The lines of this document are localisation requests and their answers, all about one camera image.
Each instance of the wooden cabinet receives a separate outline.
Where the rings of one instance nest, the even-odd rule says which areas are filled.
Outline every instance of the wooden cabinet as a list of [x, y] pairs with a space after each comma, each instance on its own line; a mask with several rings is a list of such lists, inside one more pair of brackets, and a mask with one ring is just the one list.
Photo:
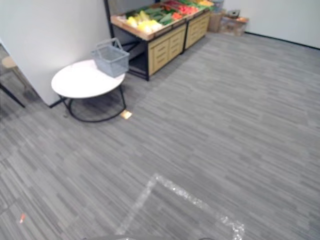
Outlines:
[[206, 12], [203, 15], [191, 20], [189, 22], [188, 30], [186, 33], [185, 48], [189, 48], [200, 38], [202, 38], [208, 29], [210, 20], [210, 12]]
[[154, 74], [183, 51], [186, 24], [148, 44], [149, 75]]

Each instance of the baseboard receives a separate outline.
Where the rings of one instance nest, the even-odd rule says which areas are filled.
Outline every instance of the baseboard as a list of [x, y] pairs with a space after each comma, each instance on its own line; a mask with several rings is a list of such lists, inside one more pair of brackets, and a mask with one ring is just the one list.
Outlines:
[[300, 45], [300, 46], [307, 47], [307, 48], [310, 48], [310, 49], [320, 50], [320, 48], [315, 47], [315, 46], [309, 46], [309, 45], [305, 45], [305, 44], [302, 44], [302, 43], [298, 43], [298, 42], [294, 42], [294, 41], [289, 41], [289, 40], [284, 40], [284, 39], [277, 38], [277, 37], [273, 37], [273, 36], [266, 36], [266, 35], [257, 34], [257, 33], [252, 33], [252, 32], [248, 32], [248, 31], [246, 31], [245, 33], [246, 33], [246, 34], [255, 35], [255, 36], [259, 36], [259, 37], [268, 38], [268, 39], [280, 40], [280, 41], [283, 41], [283, 42], [286, 42], [286, 43], [296, 44], [296, 45]]
[[49, 108], [54, 108], [55, 106], [59, 105], [60, 103], [62, 103], [64, 101], [64, 99], [60, 99], [54, 103], [52, 103], [51, 105], [49, 105]]

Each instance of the black metal frame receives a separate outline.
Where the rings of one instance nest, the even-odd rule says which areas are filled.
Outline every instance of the black metal frame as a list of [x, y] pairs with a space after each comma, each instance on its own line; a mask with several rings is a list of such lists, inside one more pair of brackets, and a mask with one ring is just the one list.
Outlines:
[[0, 90], [3, 90], [12, 100], [14, 100], [21, 107], [25, 108], [25, 105], [23, 105], [22, 102], [20, 102], [20, 100], [1, 83], [0, 83]]
[[76, 120], [78, 120], [80, 122], [85, 122], [85, 123], [100, 123], [100, 122], [108, 121], [110, 119], [113, 119], [113, 118], [119, 116], [127, 108], [125, 97], [124, 97], [124, 92], [122, 90], [121, 84], [117, 88], [119, 88], [119, 90], [120, 90], [120, 95], [121, 95], [123, 108], [119, 112], [117, 112], [116, 114], [114, 114], [114, 115], [112, 115], [110, 117], [107, 117], [107, 118], [99, 119], [99, 120], [86, 120], [86, 119], [82, 119], [82, 118], [76, 116], [74, 114], [74, 112], [72, 111], [72, 103], [74, 102], [75, 99], [74, 98], [63, 97], [63, 96], [60, 96], [60, 95], [59, 95], [59, 97], [60, 97], [61, 101], [63, 102], [63, 104], [65, 105], [66, 109], [69, 111], [70, 115], [73, 118], [75, 118]]

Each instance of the white tabletop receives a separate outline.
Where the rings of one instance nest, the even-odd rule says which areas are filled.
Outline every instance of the white tabletop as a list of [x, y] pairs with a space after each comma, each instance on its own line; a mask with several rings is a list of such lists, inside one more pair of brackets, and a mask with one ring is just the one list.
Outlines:
[[54, 75], [51, 86], [60, 96], [85, 99], [108, 93], [118, 87], [125, 74], [113, 78], [97, 69], [95, 61], [86, 60], [61, 69]]

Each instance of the white partition wall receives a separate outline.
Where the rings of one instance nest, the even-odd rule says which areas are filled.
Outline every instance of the white partition wall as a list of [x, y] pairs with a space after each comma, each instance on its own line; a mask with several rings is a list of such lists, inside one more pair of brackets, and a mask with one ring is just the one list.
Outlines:
[[320, 0], [225, 0], [250, 18], [247, 31], [320, 48]]
[[0, 0], [3, 45], [47, 105], [54, 74], [108, 37], [102, 0]]

